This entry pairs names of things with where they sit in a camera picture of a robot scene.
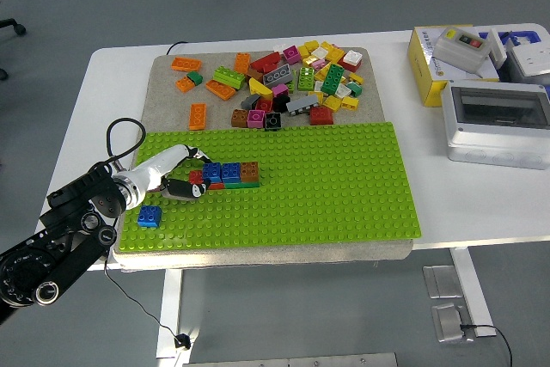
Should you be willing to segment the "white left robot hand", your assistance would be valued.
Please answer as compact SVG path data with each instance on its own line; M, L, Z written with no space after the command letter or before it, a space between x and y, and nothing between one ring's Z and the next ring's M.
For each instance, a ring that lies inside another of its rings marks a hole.
M139 164L133 170L121 172L113 177L118 182L119 189L125 189L126 208L132 209L144 201L147 192L159 189L167 199L195 200L205 194L211 181L192 184L185 180L168 179L167 176L177 166L189 159L197 159L205 164L211 159L196 147L177 144L149 160Z

